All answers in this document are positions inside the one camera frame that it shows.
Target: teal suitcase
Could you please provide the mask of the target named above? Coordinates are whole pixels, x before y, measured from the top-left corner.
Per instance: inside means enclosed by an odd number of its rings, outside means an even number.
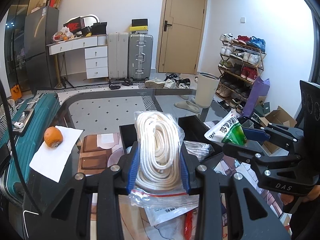
[[[21,121],[22,114],[33,111],[24,135],[15,135],[17,156],[25,182],[28,180],[32,157],[42,144],[44,131],[50,126],[59,108],[57,94],[36,95],[32,100],[26,101],[12,119],[12,121]],[[0,146],[8,142],[9,135],[6,131]],[[22,207],[24,191],[12,158],[1,174],[0,190],[10,202]]]

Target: white cable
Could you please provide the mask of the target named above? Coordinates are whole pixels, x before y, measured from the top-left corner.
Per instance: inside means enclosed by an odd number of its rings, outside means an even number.
[[[180,139],[177,124],[160,112],[143,112],[136,120],[140,169],[136,183],[143,189],[172,190],[180,182]]]

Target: door lock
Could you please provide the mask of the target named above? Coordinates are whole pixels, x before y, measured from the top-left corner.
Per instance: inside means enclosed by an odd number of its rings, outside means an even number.
[[[169,24],[168,21],[164,21],[164,29],[163,29],[164,32],[167,31],[167,26],[172,26],[172,24]]]

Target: orange bag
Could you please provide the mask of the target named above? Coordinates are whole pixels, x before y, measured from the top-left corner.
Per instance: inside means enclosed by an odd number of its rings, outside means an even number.
[[[10,91],[11,91],[12,99],[14,101],[16,101],[18,98],[22,97],[19,85],[15,85],[13,88],[10,89]]]

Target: door frame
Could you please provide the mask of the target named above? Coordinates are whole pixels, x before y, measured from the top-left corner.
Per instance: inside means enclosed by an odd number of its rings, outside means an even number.
[[[160,16],[160,25],[159,25],[159,36],[158,36],[158,46],[157,46],[157,56],[156,56],[156,69],[157,72],[159,72],[159,63],[160,63],[160,51],[161,51],[161,42],[162,42],[162,34],[163,34],[163,27],[164,27],[164,12],[165,12],[165,6],[166,6],[167,0],[162,0],[162,8],[161,8],[161,16]],[[202,30],[201,30],[201,37],[200,37],[200,44],[197,54],[197,61],[196,61],[196,68],[194,71],[194,74],[197,73],[198,70],[198,64],[200,59],[200,52],[201,52],[201,46],[202,46],[202,40],[203,40],[203,34],[204,34],[204,25],[205,25],[205,19],[207,15],[207,4],[208,0],[205,0],[204,4],[204,17],[203,17],[203,23],[202,23]]]

